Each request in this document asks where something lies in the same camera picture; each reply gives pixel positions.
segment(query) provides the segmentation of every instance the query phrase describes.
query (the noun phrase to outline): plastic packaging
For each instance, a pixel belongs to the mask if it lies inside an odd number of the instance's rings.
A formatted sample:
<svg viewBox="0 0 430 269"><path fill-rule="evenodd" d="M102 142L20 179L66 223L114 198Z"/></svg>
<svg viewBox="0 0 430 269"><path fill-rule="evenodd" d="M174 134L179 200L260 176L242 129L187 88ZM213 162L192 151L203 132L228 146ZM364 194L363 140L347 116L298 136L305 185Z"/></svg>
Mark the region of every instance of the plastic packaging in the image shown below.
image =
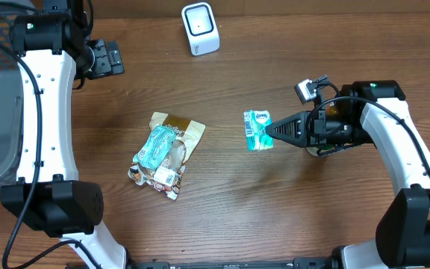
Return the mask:
<svg viewBox="0 0 430 269"><path fill-rule="evenodd" d="M152 132L146 145L134 156L128 176L137 185L147 183L175 200L180 191L185 164L199 143L205 131L205 125L155 112L149 126ZM170 142L171 133L175 135L172 142ZM147 152L152 152L152 162L143 161L146 160Z"/></svg>
<svg viewBox="0 0 430 269"><path fill-rule="evenodd" d="M265 131L265 127L272 123L268 111L246 111L245 120L246 146L249 151L260 151L273 148L273 138Z"/></svg>

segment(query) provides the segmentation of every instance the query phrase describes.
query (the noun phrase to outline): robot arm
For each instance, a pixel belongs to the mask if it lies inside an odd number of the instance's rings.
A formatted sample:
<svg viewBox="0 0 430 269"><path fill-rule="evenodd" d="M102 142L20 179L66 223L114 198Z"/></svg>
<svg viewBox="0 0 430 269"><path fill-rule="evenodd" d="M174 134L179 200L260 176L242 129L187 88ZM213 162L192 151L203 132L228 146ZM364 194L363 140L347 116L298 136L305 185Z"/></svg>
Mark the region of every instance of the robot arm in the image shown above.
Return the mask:
<svg viewBox="0 0 430 269"><path fill-rule="evenodd" d="M376 238L335 249L330 258L322 260L324 266L344 269L430 267L430 178L404 126L372 104L375 102L404 120L430 166L430 153L411 120L404 93L395 81L357 81L343 85L340 92L341 96L353 97L340 97L327 106L324 104L328 100L325 101L319 91L319 86L325 85L320 84L321 81L327 78L305 80L295 87L302 103L314 101L317 108L312 113L302 111L275 122L267 126L267 134L298 147L315 148L311 153L318 156L374 143L396 195L378 225Z"/></svg>
<svg viewBox="0 0 430 269"><path fill-rule="evenodd" d="M123 73L115 43L84 38L82 0L48 1L49 10L15 19L10 38L14 51L37 80L42 107L42 149L35 198L24 216L33 230L61 241L76 240L89 251L98 268L126 269L130 258L102 221L101 188L79 182L72 152L71 95L75 80ZM1 188L1 203L19 216L34 175L37 114L33 85L20 66L24 85L22 157L18 184ZM84 251L70 246L91 269Z"/></svg>
<svg viewBox="0 0 430 269"><path fill-rule="evenodd" d="M420 142L430 165L430 152L412 122L408 103L397 98L380 98L377 103L404 119ZM430 189L430 180L416 148L408 133L395 119L381 109L367 104L361 115L361 126L370 135L381 154L393 183L394 194L398 194L401 189L410 188L414 184Z"/></svg>

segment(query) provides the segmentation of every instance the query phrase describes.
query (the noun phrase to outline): white device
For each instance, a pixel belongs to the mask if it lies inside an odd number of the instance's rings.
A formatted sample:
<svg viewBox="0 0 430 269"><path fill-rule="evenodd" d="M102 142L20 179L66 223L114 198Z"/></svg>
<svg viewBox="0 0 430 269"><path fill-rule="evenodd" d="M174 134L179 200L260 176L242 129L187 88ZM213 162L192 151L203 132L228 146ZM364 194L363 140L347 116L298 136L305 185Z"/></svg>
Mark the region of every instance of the white device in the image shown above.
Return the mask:
<svg viewBox="0 0 430 269"><path fill-rule="evenodd" d="M208 3L200 2L184 7L182 19L193 56L215 52L220 47L214 13Z"/></svg>

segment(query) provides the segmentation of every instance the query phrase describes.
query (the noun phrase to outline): wood grain surface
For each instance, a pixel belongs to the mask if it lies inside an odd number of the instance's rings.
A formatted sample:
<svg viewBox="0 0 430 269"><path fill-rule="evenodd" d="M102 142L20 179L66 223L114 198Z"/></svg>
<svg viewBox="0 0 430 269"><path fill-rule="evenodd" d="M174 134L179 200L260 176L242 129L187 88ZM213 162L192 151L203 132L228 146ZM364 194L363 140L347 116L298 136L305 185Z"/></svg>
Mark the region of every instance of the wood grain surface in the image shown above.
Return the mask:
<svg viewBox="0 0 430 269"><path fill-rule="evenodd" d="M192 57L181 19L96 20L119 42L125 74L72 95L80 180L101 185L104 221L137 261L218 262L325 256L374 236L393 190L373 145L327 158L275 142L247 152L243 112L274 120L311 110L293 85L328 74L338 87L395 79L430 149L430 13L220 17L221 49ZM153 112L204 123L173 202L127 177ZM0 261L16 218L0 204ZM23 226L18 265L57 243ZM80 259L63 247L34 268Z"/></svg>
<svg viewBox="0 0 430 269"><path fill-rule="evenodd" d="M36 7L43 0L32 0ZM194 0L92 0L97 19L180 17ZM430 12L430 0L207 0L215 16Z"/></svg>

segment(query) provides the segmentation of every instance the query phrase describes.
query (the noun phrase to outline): cable clip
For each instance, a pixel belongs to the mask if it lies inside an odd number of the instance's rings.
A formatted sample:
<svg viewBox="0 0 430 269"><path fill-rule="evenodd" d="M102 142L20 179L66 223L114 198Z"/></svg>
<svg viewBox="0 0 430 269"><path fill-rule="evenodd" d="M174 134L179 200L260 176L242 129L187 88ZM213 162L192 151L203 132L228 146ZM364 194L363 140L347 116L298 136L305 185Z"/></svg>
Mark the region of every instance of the cable clip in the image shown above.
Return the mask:
<svg viewBox="0 0 430 269"><path fill-rule="evenodd" d="M40 162L34 162L33 163L34 167L44 167L44 161L40 161Z"/></svg>
<svg viewBox="0 0 430 269"><path fill-rule="evenodd" d="M77 243L74 243L75 248L79 248L82 245L82 241L78 241Z"/></svg>

